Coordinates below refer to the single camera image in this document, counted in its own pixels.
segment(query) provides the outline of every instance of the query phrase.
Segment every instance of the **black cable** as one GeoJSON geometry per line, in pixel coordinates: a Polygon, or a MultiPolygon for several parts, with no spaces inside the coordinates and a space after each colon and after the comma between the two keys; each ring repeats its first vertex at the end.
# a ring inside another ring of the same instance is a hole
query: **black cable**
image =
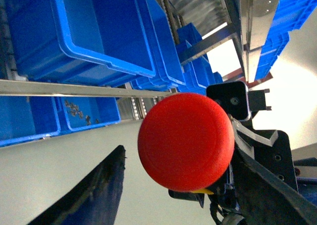
{"type": "Polygon", "coordinates": [[[217,217],[217,210],[218,210],[218,204],[214,200],[211,199],[210,215],[212,219],[214,220],[214,222],[216,223],[216,225],[221,225],[221,221],[217,217]]]}

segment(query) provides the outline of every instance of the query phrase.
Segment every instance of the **metal beam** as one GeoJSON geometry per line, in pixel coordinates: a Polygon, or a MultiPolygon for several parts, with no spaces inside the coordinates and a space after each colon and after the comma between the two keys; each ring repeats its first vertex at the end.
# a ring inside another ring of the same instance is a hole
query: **metal beam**
{"type": "Polygon", "coordinates": [[[71,97],[166,97],[170,92],[130,90],[109,87],[0,80],[0,96],[71,96],[71,97]]]}
{"type": "Polygon", "coordinates": [[[237,33],[235,32],[234,26],[232,24],[227,25],[216,33],[193,45],[191,48],[180,53],[178,55],[179,61],[182,65],[186,65],[187,63],[205,55],[210,50],[236,37],[237,33]]]}
{"type": "Polygon", "coordinates": [[[260,57],[261,57],[261,51],[262,51],[262,47],[259,47],[257,49],[253,49],[253,50],[247,52],[249,66],[248,66],[248,70],[246,71],[246,73],[248,74],[248,82],[249,83],[255,81],[257,70],[258,70],[258,65],[259,65],[259,61],[260,61],[260,57]]]}
{"type": "Polygon", "coordinates": [[[261,51],[270,30],[279,0],[239,0],[245,77],[255,80],[261,51]]]}

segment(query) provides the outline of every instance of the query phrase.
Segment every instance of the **white wall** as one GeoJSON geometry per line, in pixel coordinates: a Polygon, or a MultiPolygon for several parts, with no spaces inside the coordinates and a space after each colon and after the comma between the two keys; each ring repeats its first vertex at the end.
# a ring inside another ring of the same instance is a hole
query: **white wall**
{"type": "MultiPolygon", "coordinates": [[[[254,89],[269,88],[267,105],[272,111],[259,112],[256,129],[285,131],[292,149],[317,142],[317,10],[300,30],[290,33],[290,42],[272,67],[273,79],[254,89]]],[[[222,76],[240,67],[232,42],[208,53],[213,72],[222,76]]]]}
{"type": "Polygon", "coordinates": [[[72,189],[117,145],[126,149],[116,225],[212,225],[209,203],[174,200],[145,173],[139,122],[0,149],[0,224],[24,225],[72,189]]]}

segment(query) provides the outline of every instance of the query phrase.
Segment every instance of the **shelving rack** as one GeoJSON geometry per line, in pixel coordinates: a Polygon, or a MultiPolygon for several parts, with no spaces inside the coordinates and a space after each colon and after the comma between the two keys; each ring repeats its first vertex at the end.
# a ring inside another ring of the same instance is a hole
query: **shelving rack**
{"type": "MultiPolygon", "coordinates": [[[[193,22],[202,35],[227,23],[228,25],[210,35],[199,44],[185,51],[180,61],[196,59],[220,44],[232,39],[246,81],[253,82],[267,33],[270,29],[279,0],[270,0],[269,13],[263,15],[263,6],[253,5],[255,0],[157,0],[169,20],[175,43],[179,43],[177,29],[193,22]]],[[[106,87],[78,86],[29,82],[16,72],[14,52],[10,40],[4,0],[1,9],[1,72],[7,80],[0,81],[0,95],[10,96],[88,96],[126,97],[118,101],[121,117],[126,120],[142,119],[147,111],[170,92],[151,92],[106,87]],[[153,98],[144,104],[146,97],[153,98]]]]}

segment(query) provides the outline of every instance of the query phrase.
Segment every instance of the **black metal plate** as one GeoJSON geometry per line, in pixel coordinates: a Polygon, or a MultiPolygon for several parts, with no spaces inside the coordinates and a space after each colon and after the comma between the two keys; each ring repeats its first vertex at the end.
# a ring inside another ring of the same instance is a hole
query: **black metal plate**
{"type": "MultiPolygon", "coordinates": [[[[269,138],[274,132],[274,130],[253,131],[266,138],[269,138]]],[[[263,147],[257,142],[253,142],[253,146],[255,160],[298,191],[288,135],[283,131],[278,131],[278,139],[273,147],[263,147]]]]}
{"type": "Polygon", "coordinates": [[[218,102],[236,120],[248,120],[250,117],[248,88],[242,81],[210,85],[207,97],[218,102]]]}

